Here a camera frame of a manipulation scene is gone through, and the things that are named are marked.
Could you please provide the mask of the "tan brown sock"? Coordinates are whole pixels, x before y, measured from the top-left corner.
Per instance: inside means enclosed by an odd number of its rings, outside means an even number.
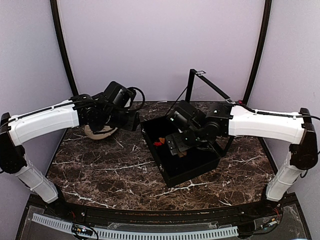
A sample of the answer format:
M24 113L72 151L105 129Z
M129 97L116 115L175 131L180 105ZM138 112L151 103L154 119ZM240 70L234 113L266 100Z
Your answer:
M183 157L185 157L187 155L187 151L178 152L177 155L178 155L179 158L183 158Z

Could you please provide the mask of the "black argyle sock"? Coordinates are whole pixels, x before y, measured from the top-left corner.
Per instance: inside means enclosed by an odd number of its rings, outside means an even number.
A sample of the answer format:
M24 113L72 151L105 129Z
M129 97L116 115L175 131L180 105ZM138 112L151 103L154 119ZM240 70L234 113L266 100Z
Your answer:
M159 137L158 140L156 140L153 145L155 147L160 147L160 146L163 146L166 142L166 139L164 137Z

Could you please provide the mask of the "black glass-lid display box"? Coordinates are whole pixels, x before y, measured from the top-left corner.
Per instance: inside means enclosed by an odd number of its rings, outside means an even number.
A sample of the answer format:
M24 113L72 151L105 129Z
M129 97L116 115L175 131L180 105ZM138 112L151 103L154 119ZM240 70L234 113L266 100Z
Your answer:
M227 154L234 139L234 137L229 135L229 121L233 118L231 115L232 101L226 93L203 75L204 72L202 71L196 71L195 69L189 71L186 96L182 101L190 103L195 77L201 79L222 96L224 100L213 101L207 112L201 110L206 114L207 119L215 121L220 125L220 132L213 144L216 152L198 150L193 147L187 150L186 156L179 157L178 155L171 154L166 142L162 146L153 145L158 138L166 138L166 136L178 132L178 128L167 120L167 116L177 107L181 100L174 103L164 116L146 120L140 124L141 133L146 145L169 188L216 169L220 159Z

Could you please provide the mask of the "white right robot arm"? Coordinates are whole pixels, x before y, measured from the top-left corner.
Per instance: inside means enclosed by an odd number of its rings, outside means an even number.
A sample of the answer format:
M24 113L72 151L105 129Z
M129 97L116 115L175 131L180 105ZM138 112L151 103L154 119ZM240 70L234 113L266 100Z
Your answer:
M178 131L167 135L170 153L178 155L191 148L216 152L217 137L252 136L288 142L286 159L268 183L265 198L255 213L266 217L302 172L318 163L318 143L313 116L306 108L298 112L251 109L239 102L215 101L204 113L185 100L167 116Z

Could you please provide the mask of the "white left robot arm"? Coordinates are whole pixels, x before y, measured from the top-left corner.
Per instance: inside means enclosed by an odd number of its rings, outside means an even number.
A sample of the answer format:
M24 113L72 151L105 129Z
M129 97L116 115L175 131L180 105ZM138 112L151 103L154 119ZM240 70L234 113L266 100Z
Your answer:
M0 120L0 169L14 175L32 192L51 204L60 218L67 218L70 206L63 201L58 187L48 180L27 157L24 145L52 133L86 126L94 136L109 135L122 129L136 131L145 95L137 87L116 81L96 95L79 94L58 104Z

